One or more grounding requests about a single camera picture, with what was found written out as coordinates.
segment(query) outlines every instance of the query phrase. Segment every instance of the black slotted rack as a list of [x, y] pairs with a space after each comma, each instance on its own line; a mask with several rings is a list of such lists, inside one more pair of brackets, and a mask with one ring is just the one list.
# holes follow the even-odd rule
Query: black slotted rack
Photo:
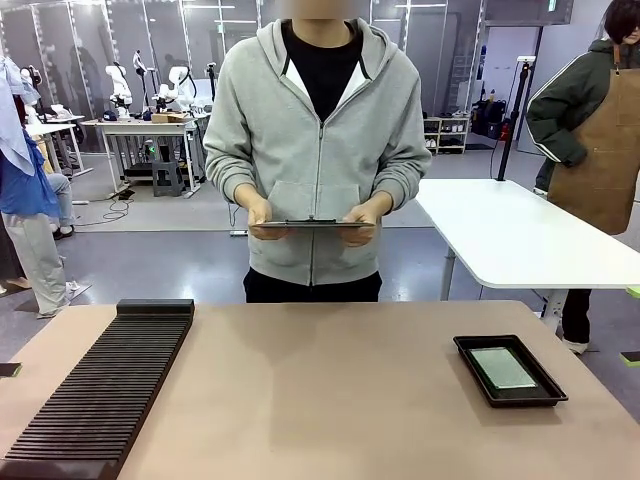
[[193, 300], [123, 300], [0, 460], [0, 480], [117, 478], [193, 322]]

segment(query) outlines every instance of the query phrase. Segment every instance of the ribbed black tray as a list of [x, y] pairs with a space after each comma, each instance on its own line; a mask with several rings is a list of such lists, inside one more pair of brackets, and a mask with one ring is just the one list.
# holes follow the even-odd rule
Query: ribbed black tray
[[[553, 407], [568, 397], [551, 375], [540, 365], [517, 335], [454, 337], [458, 351], [469, 367], [471, 375], [483, 395], [494, 408]], [[476, 348], [508, 348], [524, 369], [535, 380], [537, 386], [531, 388], [497, 389], [476, 362], [470, 350]]]
[[121, 301], [116, 318], [0, 460], [0, 480], [114, 480], [193, 313], [193, 300]]

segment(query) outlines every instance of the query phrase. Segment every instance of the clipboard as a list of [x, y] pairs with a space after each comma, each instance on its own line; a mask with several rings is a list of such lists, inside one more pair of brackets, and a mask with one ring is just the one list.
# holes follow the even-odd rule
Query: clipboard
[[338, 220], [285, 220], [283, 222], [266, 222], [256, 225], [260, 228], [361, 228], [375, 227], [373, 223], [366, 222], [339, 222]]

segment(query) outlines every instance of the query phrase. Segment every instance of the black t-shirt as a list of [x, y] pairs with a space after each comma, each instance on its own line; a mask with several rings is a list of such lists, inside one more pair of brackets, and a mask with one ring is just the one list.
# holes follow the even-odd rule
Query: black t-shirt
[[[353, 27], [346, 23], [349, 30]], [[338, 106], [353, 70], [362, 55], [362, 32], [357, 31], [342, 47], [322, 48], [300, 40], [291, 21], [282, 22], [282, 37], [309, 92], [311, 102], [321, 121], [325, 121]]]

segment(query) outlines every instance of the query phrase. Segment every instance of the hand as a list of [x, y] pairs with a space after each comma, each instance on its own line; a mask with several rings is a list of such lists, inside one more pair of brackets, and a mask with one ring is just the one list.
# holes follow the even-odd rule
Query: hand
[[371, 227], [341, 228], [340, 236], [347, 247], [362, 247], [373, 240], [378, 228], [378, 222], [383, 215], [393, 208], [393, 198], [386, 192], [378, 192], [362, 205], [351, 209], [343, 222], [370, 223]]
[[248, 206], [249, 231], [258, 240], [279, 240], [287, 235], [286, 228], [261, 228], [260, 224], [270, 222], [272, 217], [271, 204], [260, 197]]

